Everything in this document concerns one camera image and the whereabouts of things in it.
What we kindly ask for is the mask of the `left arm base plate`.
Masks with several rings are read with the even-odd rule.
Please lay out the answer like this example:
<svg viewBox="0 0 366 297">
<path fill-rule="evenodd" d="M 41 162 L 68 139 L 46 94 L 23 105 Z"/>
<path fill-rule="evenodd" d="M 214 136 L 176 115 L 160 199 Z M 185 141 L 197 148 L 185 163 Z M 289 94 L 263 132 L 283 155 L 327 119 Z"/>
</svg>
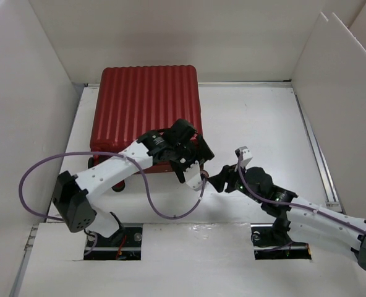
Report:
<svg viewBox="0 0 366 297">
<path fill-rule="evenodd" d="M 111 243 L 106 238 L 85 232 L 87 240 L 83 251 L 84 260 L 140 260 L 142 256 L 143 225 L 128 224 L 125 233 Z"/>
</svg>

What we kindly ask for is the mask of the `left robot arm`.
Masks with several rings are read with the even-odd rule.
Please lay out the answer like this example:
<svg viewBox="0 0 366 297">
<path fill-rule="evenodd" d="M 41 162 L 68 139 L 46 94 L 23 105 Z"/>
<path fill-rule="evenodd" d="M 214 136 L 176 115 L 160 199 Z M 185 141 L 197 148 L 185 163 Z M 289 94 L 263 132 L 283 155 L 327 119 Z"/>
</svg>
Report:
<svg viewBox="0 0 366 297">
<path fill-rule="evenodd" d="M 85 171 L 60 173 L 52 202 L 71 233 L 89 230 L 112 246 L 122 240 L 122 224 L 98 205 L 102 194 L 129 176 L 166 162 L 180 183 L 197 191 L 203 185 L 201 167 L 214 157 L 203 136 L 185 119 L 170 128 L 150 130 L 123 151 L 105 155 L 105 161 Z"/>
</svg>

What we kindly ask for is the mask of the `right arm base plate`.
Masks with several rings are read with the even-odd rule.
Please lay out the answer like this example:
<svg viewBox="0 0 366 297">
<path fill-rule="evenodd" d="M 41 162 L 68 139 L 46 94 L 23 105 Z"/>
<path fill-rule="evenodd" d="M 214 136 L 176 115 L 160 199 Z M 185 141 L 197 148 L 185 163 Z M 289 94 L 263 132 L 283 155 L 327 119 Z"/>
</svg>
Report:
<svg viewBox="0 0 366 297">
<path fill-rule="evenodd" d="M 272 224 L 252 224 L 251 242 L 255 260 L 311 260 L 307 243 L 291 241 L 286 235 L 277 235 Z"/>
</svg>

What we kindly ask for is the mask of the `red suitcase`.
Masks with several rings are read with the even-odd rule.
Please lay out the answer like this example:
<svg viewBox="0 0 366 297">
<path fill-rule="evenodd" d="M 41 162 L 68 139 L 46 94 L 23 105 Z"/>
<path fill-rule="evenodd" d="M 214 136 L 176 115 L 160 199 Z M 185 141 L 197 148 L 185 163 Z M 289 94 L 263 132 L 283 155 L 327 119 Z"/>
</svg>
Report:
<svg viewBox="0 0 366 297">
<path fill-rule="evenodd" d="M 88 160 L 92 168 L 106 156 L 123 151 L 150 130 L 186 119 L 202 133 L 197 71 L 191 65 L 107 67 L 93 119 Z"/>
</svg>

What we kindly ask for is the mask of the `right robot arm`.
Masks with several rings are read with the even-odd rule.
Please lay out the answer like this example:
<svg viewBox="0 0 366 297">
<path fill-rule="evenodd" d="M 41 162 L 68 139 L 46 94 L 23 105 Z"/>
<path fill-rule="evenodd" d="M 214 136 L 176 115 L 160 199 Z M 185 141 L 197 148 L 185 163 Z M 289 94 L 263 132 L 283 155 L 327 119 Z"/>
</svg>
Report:
<svg viewBox="0 0 366 297">
<path fill-rule="evenodd" d="M 239 191 L 260 204 L 274 217 L 274 241 L 308 243 L 337 252 L 358 263 L 366 271 L 366 219 L 345 215 L 299 197 L 274 184 L 261 167 L 238 170 L 226 165 L 209 178 L 217 192 Z"/>
</svg>

